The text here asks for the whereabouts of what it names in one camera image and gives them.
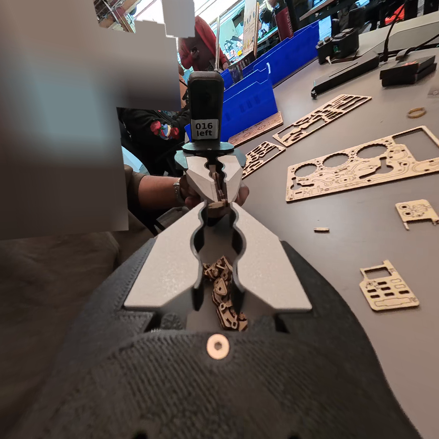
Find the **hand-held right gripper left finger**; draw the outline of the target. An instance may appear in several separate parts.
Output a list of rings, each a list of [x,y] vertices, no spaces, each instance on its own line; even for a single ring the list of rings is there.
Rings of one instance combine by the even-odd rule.
[[[128,310],[175,313],[186,322],[204,301],[203,265],[208,204],[203,201],[155,239],[124,302]]]

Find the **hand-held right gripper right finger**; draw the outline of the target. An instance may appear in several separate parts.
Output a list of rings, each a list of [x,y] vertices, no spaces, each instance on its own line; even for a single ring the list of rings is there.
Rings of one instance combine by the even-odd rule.
[[[233,305],[250,321],[262,316],[306,313],[311,302],[277,235],[231,204]]]

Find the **wooden crank assembly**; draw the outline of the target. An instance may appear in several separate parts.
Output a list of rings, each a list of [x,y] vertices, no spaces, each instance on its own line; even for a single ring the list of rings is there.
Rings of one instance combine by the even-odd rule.
[[[214,182],[214,189],[217,195],[217,202],[227,202],[227,195],[223,190],[223,177],[216,165],[209,165],[210,175]]]

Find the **wooden model assembly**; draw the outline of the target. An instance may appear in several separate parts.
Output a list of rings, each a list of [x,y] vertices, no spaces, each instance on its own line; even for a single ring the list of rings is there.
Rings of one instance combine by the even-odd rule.
[[[237,313],[234,309],[231,296],[232,269],[229,259],[224,255],[212,264],[202,264],[204,278],[213,283],[211,299],[216,306],[220,326],[224,330],[244,332],[248,328],[248,319],[244,313]]]

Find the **grey desk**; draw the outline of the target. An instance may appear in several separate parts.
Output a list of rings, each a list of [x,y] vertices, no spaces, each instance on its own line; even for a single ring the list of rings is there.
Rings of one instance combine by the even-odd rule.
[[[336,66],[313,62],[274,89],[287,126],[340,94],[372,100],[311,134],[245,179],[244,208],[287,241],[347,302],[367,333],[400,405],[423,438],[438,438],[438,225],[396,211],[426,199],[438,211],[438,173],[294,202],[285,201],[288,167],[425,125],[438,137],[438,71],[411,86],[384,89],[379,70],[313,100],[316,78]],[[315,233],[314,228],[329,228]],[[360,269],[389,260],[417,296],[415,309],[375,313],[359,283]]]

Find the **wooden puzzle sheet with gears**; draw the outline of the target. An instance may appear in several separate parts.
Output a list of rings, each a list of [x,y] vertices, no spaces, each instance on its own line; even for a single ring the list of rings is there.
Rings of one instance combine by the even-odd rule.
[[[243,170],[242,178],[245,179],[260,169],[278,155],[285,152],[286,147],[264,141],[260,145],[250,150],[246,156],[246,164]]]

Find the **reddish wooden puzzle sheet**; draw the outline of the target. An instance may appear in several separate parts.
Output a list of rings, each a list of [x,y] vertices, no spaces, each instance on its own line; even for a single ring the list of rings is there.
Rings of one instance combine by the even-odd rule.
[[[282,113],[279,111],[269,116],[268,118],[260,121],[259,123],[230,137],[228,139],[228,143],[232,144],[234,147],[238,147],[282,125],[283,125],[283,117],[282,117]]]

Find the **long wooden puzzle sheet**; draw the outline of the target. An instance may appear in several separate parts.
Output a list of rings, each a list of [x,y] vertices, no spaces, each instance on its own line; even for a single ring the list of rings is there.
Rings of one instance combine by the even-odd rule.
[[[273,138],[290,147],[371,100],[371,96],[341,94],[283,128]]]

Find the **large wooden puzzle sheet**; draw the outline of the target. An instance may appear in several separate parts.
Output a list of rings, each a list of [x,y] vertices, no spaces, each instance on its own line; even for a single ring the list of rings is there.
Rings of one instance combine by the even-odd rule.
[[[438,138],[426,126],[418,126],[288,167],[286,202],[438,173],[438,156],[418,161],[398,141],[415,133],[438,149]]]

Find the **printed cardboard sign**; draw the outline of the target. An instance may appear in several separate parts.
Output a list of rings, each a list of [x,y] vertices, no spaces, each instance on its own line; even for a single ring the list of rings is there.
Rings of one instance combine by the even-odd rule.
[[[256,55],[259,32],[259,1],[246,0],[244,4],[242,56]]]

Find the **black flat bar device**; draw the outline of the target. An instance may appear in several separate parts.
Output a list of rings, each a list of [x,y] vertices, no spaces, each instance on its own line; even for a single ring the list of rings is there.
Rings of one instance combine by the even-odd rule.
[[[347,63],[333,72],[323,75],[314,81],[310,95],[316,99],[318,95],[342,85],[354,78],[376,69],[380,63],[380,55],[376,52],[369,52],[354,61]]]

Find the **black battery charger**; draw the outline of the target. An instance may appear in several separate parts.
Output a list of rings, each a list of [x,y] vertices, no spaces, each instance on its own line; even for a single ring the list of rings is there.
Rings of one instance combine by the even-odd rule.
[[[356,54],[359,49],[359,33],[356,28],[343,30],[341,33],[325,37],[324,40],[318,41],[316,45],[317,57],[320,65],[323,65],[329,59],[344,59],[350,55]]]

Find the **small wooden sheet fragment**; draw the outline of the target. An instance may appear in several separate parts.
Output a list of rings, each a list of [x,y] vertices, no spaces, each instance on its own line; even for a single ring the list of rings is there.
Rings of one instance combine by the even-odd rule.
[[[439,223],[439,217],[432,208],[428,200],[419,199],[413,201],[400,202],[395,204],[395,208],[407,231],[410,230],[409,222],[431,221],[433,225]]]

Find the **black box red label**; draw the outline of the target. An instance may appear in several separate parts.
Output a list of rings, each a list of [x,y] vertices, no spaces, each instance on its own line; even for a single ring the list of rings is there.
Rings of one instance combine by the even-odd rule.
[[[382,87],[412,85],[436,70],[436,57],[421,57],[413,61],[398,62],[380,71]]]

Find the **grey flat base plate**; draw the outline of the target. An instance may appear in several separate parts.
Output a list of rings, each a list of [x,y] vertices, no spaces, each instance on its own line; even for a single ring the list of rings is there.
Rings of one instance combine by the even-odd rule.
[[[385,39],[390,26],[363,33],[359,36],[358,56],[369,51],[376,53],[384,49]],[[407,21],[398,22],[389,37],[388,50],[402,50],[415,47],[439,32],[439,12],[422,15]]]

